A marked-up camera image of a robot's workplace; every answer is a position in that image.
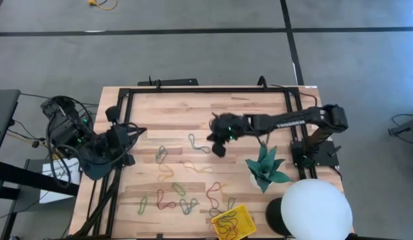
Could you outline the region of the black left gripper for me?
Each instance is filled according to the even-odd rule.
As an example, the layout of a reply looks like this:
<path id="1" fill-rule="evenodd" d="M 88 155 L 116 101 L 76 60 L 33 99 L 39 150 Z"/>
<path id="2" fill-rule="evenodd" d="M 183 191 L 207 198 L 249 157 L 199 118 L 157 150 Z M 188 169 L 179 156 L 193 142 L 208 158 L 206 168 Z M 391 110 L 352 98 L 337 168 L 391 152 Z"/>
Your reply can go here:
<path id="1" fill-rule="evenodd" d="M 107 120 L 112 123 L 106 132 L 111 162 L 122 166 L 134 165 L 134 157 L 129 151 L 136 143 L 136 136 L 142 135 L 147 128 L 137 127 L 134 123 L 118 123 L 120 112 L 117 106 L 109 107 L 105 113 Z"/>

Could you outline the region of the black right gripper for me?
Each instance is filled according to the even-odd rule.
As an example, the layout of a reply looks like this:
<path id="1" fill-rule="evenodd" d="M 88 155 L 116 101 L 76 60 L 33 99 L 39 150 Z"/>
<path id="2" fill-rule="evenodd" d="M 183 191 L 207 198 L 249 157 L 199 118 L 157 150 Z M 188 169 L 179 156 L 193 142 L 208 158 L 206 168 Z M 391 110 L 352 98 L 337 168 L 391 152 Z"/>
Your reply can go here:
<path id="1" fill-rule="evenodd" d="M 209 123 L 211 134 L 207 141 L 212 141 L 212 152 L 218 157 L 224 157 L 226 149 L 224 144 L 230 140 L 237 140 L 245 135 L 248 127 L 248 118 L 232 113 L 212 114 L 214 119 Z"/>

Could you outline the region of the yellow rubber band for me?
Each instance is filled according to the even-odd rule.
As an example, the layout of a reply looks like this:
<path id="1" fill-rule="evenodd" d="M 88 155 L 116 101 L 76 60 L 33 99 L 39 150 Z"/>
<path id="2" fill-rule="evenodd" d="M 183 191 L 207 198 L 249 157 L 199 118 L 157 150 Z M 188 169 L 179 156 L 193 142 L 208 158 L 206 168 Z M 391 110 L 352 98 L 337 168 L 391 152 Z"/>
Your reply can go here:
<path id="1" fill-rule="evenodd" d="M 184 161 L 183 167 L 186 169 L 192 169 L 196 173 L 214 173 L 212 167 L 201 167 L 197 168 L 192 161 Z"/>
<path id="2" fill-rule="evenodd" d="M 163 182 L 166 179 L 169 179 L 174 176 L 174 171 L 167 164 L 159 164 L 158 169 L 160 174 L 158 175 L 157 180 L 160 182 Z"/>

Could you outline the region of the red rubber band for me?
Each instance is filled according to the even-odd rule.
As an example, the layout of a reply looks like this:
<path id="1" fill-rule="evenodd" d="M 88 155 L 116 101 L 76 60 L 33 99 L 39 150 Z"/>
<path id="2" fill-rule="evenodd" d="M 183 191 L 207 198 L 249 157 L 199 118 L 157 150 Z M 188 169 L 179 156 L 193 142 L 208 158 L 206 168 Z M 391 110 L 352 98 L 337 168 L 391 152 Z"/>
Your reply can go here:
<path id="1" fill-rule="evenodd" d="M 216 191 L 220 191 L 220 188 L 221 188 L 220 183 L 219 183 L 219 182 L 215 182 L 215 183 L 213 183 L 212 186 L 206 191 L 206 197 L 207 197 L 207 199 L 209 200 L 210 206 L 211 206 L 213 209 L 219 208 L 219 202 L 218 202 L 217 199 L 215 199 L 215 198 L 212 196 L 212 193 L 213 193 L 213 192 L 216 192 Z"/>
<path id="2" fill-rule="evenodd" d="M 215 225 L 220 235 L 225 237 L 225 240 L 234 240 L 238 235 L 238 220 L 234 211 L 220 217 Z"/>
<path id="3" fill-rule="evenodd" d="M 165 195 L 165 192 L 162 189 L 157 190 L 157 202 L 156 202 L 157 208 L 159 210 L 164 210 L 166 208 L 174 209 L 177 206 L 177 203 L 174 201 L 170 201 L 166 203 L 163 202 L 164 195 Z"/>

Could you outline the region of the black power strip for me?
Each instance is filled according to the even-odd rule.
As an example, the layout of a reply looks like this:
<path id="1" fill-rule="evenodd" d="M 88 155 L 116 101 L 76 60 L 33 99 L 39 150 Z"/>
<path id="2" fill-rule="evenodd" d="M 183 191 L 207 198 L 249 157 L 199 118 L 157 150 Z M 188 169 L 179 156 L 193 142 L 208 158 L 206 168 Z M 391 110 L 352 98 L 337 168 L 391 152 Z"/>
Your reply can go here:
<path id="1" fill-rule="evenodd" d="M 198 86 L 199 82 L 197 79 L 167 79 L 167 80 L 151 80 L 148 81 L 139 81 L 138 86 Z"/>

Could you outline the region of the artificial green plant white pot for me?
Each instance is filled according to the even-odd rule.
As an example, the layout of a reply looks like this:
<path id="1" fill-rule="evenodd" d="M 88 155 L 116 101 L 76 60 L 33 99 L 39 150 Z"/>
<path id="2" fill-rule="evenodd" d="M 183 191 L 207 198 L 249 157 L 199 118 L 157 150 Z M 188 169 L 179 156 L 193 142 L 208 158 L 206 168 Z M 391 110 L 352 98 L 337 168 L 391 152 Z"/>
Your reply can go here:
<path id="1" fill-rule="evenodd" d="M 262 193 L 265 193 L 271 183 L 290 183 L 293 180 L 278 168 L 284 159 L 276 159 L 277 146 L 268 150 L 265 143 L 260 144 L 258 158 L 256 161 L 246 159 L 245 162 L 251 175 L 254 177 L 256 185 Z"/>

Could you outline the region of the yellow plastic basket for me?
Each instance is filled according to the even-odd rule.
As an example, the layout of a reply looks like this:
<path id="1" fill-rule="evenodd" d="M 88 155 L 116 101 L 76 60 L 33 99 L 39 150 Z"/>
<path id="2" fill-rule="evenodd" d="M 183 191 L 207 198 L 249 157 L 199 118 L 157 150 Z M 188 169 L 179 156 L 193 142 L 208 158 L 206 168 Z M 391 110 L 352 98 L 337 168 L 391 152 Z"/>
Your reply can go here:
<path id="1" fill-rule="evenodd" d="M 256 232 L 257 230 L 256 225 L 254 224 L 254 220 L 250 216 L 248 209 L 246 208 L 245 205 L 239 205 L 237 207 L 232 208 L 231 210 L 223 211 L 223 214 L 220 214 L 211 219 L 211 222 L 208 228 L 210 232 L 216 234 L 216 236 L 218 237 L 218 240 L 225 240 L 225 237 L 220 235 L 215 223 L 220 217 L 229 214 L 231 211 L 234 211 L 236 213 L 236 218 L 238 220 L 238 225 L 237 225 L 238 235 L 234 240 L 242 240 L 243 238 L 248 237 L 249 235 Z"/>

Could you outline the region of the black round lamp base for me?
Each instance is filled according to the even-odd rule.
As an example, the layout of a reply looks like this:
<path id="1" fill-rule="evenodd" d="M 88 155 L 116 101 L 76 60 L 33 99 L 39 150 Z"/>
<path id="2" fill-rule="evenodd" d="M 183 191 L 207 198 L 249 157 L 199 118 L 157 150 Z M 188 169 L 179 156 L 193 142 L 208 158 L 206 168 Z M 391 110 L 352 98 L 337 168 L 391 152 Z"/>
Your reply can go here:
<path id="1" fill-rule="evenodd" d="M 265 218 L 268 226 L 277 234 L 288 237 L 290 231 L 284 224 L 281 213 L 282 197 L 273 199 L 266 207 Z"/>

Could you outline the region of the white printed paper sheet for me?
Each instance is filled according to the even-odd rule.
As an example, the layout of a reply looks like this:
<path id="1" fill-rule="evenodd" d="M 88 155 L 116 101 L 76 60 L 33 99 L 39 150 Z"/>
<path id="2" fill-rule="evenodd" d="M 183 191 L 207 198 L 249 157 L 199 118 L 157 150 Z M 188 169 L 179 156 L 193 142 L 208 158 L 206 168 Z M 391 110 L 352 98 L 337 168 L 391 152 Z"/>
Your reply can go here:
<path id="1" fill-rule="evenodd" d="M 64 162 L 66 166 L 69 168 L 69 172 L 71 174 L 71 183 L 79 185 L 81 181 L 81 172 L 79 170 L 78 159 L 77 158 L 64 159 Z M 54 160 L 53 166 L 54 166 L 54 170 L 55 170 L 55 173 L 58 179 L 68 182 L 68 175 L 67 175 L 64 164 L 60 160 Z M 50 177 L 53 176 L 51 166 L 49 163 L 43 164 L 41 173 L 43 175 L 48 175 Z M 71 195 L 41 190 L 39 203 L 46 204 L 46 203 L 60 201 L 63 199 L 68 199 L 68 198 L 71 198 Z"/>

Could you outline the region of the black stand beam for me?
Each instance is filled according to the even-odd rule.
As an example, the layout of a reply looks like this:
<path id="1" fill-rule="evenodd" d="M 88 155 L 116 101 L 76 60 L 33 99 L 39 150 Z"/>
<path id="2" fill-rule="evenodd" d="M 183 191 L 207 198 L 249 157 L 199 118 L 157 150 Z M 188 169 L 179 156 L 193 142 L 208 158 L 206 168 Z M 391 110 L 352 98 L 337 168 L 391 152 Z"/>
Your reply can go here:
<path id="1" fill-rule="evenodd" d="M 59 184 L 64 185 L 67 182 L 3 162 L 0 162 L 0 181 L 26 185 L 37 189 L 72 196 L 77 196 L 79 191 L 79 186 L 74 183 L 69 183 L 67 187 L 60 187 Z"/>

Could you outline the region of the white round lamp globe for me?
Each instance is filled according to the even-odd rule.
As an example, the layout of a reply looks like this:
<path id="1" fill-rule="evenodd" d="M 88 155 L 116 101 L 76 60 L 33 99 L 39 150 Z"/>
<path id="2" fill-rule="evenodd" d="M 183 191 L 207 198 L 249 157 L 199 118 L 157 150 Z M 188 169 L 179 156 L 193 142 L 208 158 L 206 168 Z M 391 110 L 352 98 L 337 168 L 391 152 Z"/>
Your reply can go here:
<path id="1" fill-rule="evenodd" d="M 296 240 L 345 240 L 352 230 L 347 198 L 327 181 L 297 181 L 283 195 L 280 209 Z"/>

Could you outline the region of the grey side desk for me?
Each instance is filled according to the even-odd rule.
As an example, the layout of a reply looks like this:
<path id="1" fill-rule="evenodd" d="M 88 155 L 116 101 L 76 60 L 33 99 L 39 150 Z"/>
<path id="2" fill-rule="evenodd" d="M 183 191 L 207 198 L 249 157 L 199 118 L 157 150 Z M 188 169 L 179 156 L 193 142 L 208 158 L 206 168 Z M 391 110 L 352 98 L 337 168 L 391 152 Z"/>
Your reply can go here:
<path id="1" fill-rule="evenodd" d="M 0 147 L 17 107 L 20 94 L 18 89 L 0 90 Z"/>

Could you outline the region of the black floor stand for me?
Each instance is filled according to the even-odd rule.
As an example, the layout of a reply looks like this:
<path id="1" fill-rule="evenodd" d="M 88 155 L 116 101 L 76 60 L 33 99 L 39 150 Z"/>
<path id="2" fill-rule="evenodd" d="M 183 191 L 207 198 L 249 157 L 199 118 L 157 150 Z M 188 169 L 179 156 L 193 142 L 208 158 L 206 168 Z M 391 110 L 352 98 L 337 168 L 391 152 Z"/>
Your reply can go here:
<path id="1" fill-rule="evenodd" d="M 411 120 L 402 123 L 402 124 L 398 124 L 395 120 L 395 118 L 397 117 L 412 117 Z M 391 137 L 397 137 L 400 140 L 407 142 L 409 144 L 413 144 L 413 141 L 407 140 L 405 138 L 403 138 L 401 136 L 401 134 L 403 133 L 407 133 L 407 132 L 411 132 L 412 136 L 413 136 L 413 114 L 411 113 L 401 113 L 401 114 L 397 114 L 397 115 L 393 115 L 391 116 L 390 120 L 396 125 L 393 128 L 389 128 L 388 129 L 388 134 Z"/>

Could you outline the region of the black aluminium table frame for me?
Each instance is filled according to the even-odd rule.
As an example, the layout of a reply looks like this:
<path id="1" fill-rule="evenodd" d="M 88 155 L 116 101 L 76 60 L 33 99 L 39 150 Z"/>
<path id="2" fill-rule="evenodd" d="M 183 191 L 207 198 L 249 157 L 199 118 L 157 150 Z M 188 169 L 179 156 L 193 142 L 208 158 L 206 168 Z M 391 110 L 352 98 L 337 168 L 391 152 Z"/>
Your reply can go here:
<path id="1" fill-rule="evenodd" d="M 209 231 L 211 216 L 210 202 L 206 191 L 219 182 L 220 191 L 212 193 L 221 209 L 226 208 L 230 197 L 239 205 L 246 205 L 256 225 L 251 239 L 276 239 L 266 224 L 264 211 L 273 198 L 282 195 L 287 184 L 276 184 L 262 193 L 250 182 L 250 171 L 245 160 L 256 159 L 258 141 L 244 137 L 226 146 L 223 158 L 213 153 L 194 150 L 188 139 L 192 133 L 199 145 L 207 144 L 212 115 L 221 113 L 279 115 L 289 111 L 320 105 L 318 91 L 302 87 L 201 87 L 180 86 L 127 87 L 120 94 L 118 87 L 105 87 L 101 94 L 94 129 L 98 133 L 110 127 L 105 111 L 112 106 L 121 108 L 121 121 L 130 121 L 147 130 L 132 148 L 136 163 L 121 171 L 119 188 L 115 197 L 106 204 L 98 229 L 88 232 L 85 240 L 111 239 L 154 239 L 157 233 L 163 239 L 214 239 Z M 174 176 L 163 182 L 157 180 L 160 174 L 155 155 L 163 145 L 168 155 L 163 161 Z M 196 173 L 183 167 L 184 161 L 192 161 L 197 168 L 212 167 L 214 173 Z M 181 197 L 172 188 L 179 183 L 186 195 Z M 165 192 L 163 202 L 174 201 L 174 209 L 157 208 L 157 190 Z M 148 197 L 145 212 L 138 215 L 139 202 Z M 184 215 L 179 201 L 197 199 L 199 204 L 189 215 Z"/>

